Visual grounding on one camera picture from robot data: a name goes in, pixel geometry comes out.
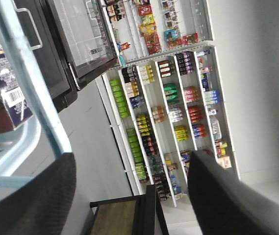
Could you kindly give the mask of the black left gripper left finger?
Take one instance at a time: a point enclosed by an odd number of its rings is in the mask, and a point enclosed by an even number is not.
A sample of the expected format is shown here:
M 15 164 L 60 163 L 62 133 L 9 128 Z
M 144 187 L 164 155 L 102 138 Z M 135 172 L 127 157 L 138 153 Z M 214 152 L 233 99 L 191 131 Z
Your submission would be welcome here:
M 28 184 L 0 200 L 0 235 L 59 235 L 76 191 L 76 160 L 64 153 Z

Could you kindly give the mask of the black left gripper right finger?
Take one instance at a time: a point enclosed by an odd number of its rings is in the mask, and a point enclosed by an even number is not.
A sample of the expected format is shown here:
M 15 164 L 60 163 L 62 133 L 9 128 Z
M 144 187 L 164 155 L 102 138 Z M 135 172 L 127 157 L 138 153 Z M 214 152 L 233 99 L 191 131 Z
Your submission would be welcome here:
M 253 190 L 204 151 L 192 151 L 189 199 L 204 235 L 279 235 L 279 204 Z

